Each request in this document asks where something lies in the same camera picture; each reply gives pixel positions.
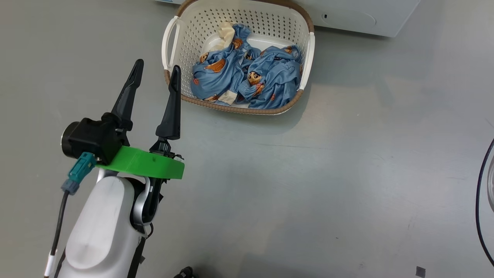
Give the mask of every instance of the white cloth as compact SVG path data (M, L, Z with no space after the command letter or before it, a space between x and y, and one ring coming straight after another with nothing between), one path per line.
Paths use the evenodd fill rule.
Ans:
M219 37L221 41L213 46L210 51L223 50L227 48L233 40L233 35L235 35L235 30L233 30L233 22L224 21L219 25Z
M222 94L218 100L222 101L224 103L227 103L229 105L232 105L233 102L237 99L237 93L234 93L230 90L226 91L224 94Z

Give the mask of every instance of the white appliance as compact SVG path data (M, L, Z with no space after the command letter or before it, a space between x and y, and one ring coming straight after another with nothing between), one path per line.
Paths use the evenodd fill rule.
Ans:
M160 0L182 4L184 0ZM420 0L294 0L314 25L395 37Z

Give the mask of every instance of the cable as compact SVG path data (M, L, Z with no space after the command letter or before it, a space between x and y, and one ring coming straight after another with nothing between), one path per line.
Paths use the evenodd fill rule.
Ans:
M55 238L53 239L53 244L51 246L50 255L48 256L48 262L46 264L46 269L44 270L44 278L48 278L51 274L51 269L55 263L55 254L57 252L58 240L60 239L60 232L62 231L62 221L65 212L65 205L67 204L67 198L70 192L65 190L63 193L62 203L60 204L60 212L58 213L57 228L55 229Z
M62 221L63 214L65 212L65 205L67 204L67 198L69 197L69 192L66 190L63 193L62 203L60 204L60 212L58 213L57 229L55 230L55 238L53 239L53 244L51 246L50 255L55 256L58 246L58 239L60 238L60 232L62 231Z
M484 250L487 258L491 262L492 266L494 267L494 260L489 253L489 250L487 250L486 244L484 243L484 237L482 236L482 232L480 231L480 218L479 218L479 203L480 203L480 185L482 184L482 174L484 173L484 169L486 167L487 159L489 158L489 155L491 154L491 150L494 146L494 139L491 142L491 145L487 149L486 156L484 157L484 161L482 162L482 166L480 168L480 174L479 174L479 180L477 182L477 196L475 197L475 224L477 225L477 234L479 235L479 241L480 244L482 245L482 249Z
M151 227L151 231L149 232L148 238L153 234L154 232L154 225L153 223L150 223L149 226Z

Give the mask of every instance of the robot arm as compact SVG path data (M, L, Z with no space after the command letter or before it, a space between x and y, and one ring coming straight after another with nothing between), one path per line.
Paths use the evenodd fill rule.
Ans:
M90 153L100 170L55 277L135 277L148 237L145 227L151 225L162 198L161 186L167 180L182 178L183 160L171 152L168 143L180 138L178 66L173 69L165 115L156 130L158 141L150 152L130 147L126 133L132 129L132 106L143 67L144 61L137 60L111 113L103 114L101 121L84 118L71 123L62 136L65 155L77 159ZM117 177L120 172L144 177L146 183ZM193 277L192 269L181 273L181 277Z

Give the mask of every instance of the teal connector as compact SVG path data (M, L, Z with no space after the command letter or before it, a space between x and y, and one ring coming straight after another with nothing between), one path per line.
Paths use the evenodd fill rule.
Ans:
M62 190L67 190L70 195L74 195L84 177L91 172L94 166L96 166L94 155L90 152L83 152L67 174L69 178L63 183Z

